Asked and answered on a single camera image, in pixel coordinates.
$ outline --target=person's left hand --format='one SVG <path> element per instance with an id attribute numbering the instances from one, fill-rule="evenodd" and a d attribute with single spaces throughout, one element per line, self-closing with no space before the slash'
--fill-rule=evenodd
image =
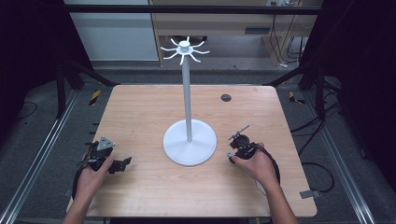
<path id="1" fill-rule="evenodd" d="M 87 165 L 82 171 L 78 179 L 78 186 L 76 192 L 76 198 L 85 198 L 91 200 L 95 196 L 96 192 L 102 186 L 105 174 L 110 168 L 114 161 L 114 156 L 110 156 L 104 161 L 101 168 L 98 171 L 94 171 L 91 166 Z"/>

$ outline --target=white stand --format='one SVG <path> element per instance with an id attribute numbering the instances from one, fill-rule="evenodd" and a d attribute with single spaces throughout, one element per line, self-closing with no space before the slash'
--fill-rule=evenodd
<path id="1" fill-rule="evenodd" d="M 174 123 L 168 128 L 163 136 L 163 148 L 166 155 L 174 162 L 180 165 L 194 166 L 207 161 L 215 152 L 217 145 L 216 134 L 213 129 L 198 119 L 191 118 L 191 92 L 190 92 L 190 65 L 189 58 L 185 55 L 190 55 L 196 62 L 200 62 L 192 56 L 193 52 L 201 54 L 208 53 L 194 50 L 204 44 L 197 46 L 190 46 L 189 37 L 186 41 L 180 41 L 179 44 L 172 42 L 177 46 L 176 53 L 165 58 L 171 59 L 176 55 L 181 55 L 182 74 L 183 74 L 183 90 L 184 90 L 184 106 L 186 119 Z"/>

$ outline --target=forearm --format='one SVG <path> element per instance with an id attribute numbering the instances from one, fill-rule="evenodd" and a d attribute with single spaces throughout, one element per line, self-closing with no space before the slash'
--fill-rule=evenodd
<path id="1" fill-rule="evenodd" d="M 277 183 L 270 186 L 267 185 L 264 188 L 273 223 L 298 223 L 283 193 L 283 189 Z"/>
<path id="2" fill-rule="evenodd" d="M 73 201 L 62 224 L 79 224 L 84 223 L 88 208 L 90 207 L 92 198 L 78 198 Z"/>

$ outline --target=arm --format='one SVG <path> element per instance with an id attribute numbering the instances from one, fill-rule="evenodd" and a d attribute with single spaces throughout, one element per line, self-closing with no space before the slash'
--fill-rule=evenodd
<path id="1" fill-rule="evenodd" d="M 85 167 L 78 179 L 78 187 L 75 200 L 69 208 L 62 224 L 84 223 L 88 208 L 90 207 L 93 196 L 102 186 L 105 174 L 113 163 L 114 158 L 110 155 L 102 167 L 95 172 L 90 166 Z"/>
<path id="2" fill-rule="evenodd" d="M 250 176 L 265 189 L 271 217 L 276 223 L 298 223 L 290 205 L 276 179 L 276 173 L 271 160 L 261 151 L 257 150 L 250 160 L 243 160 L 233 156 L 235 163 L 247 170 Z"/>

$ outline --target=light wood tabletop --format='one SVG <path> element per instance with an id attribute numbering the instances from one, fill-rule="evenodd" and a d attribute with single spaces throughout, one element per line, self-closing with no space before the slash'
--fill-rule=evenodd
<path id="1" fill-rule="evenodd" d="M 221 100 L 222 94 L 232 97 Z M 217 148 L 212 157 L 187 167 L 171 161 L 163 136 L 185 118 L 181 85 L 119 85 L 110 95 L 93 141 L 105 136 L 116 145 L 116 160 L 132 157 L 125 172 L 106 175 L 88 217 L 269 217 L 265 195 L 237 165 L 228 140 L 243 131 L 263 142 L 276 160 L 281 186 L 297 217 L 312 217 L 312 198 L 302 199 L 308 183 L 275 88 L 191 85 L 193 119 L 212 127 Z"/>

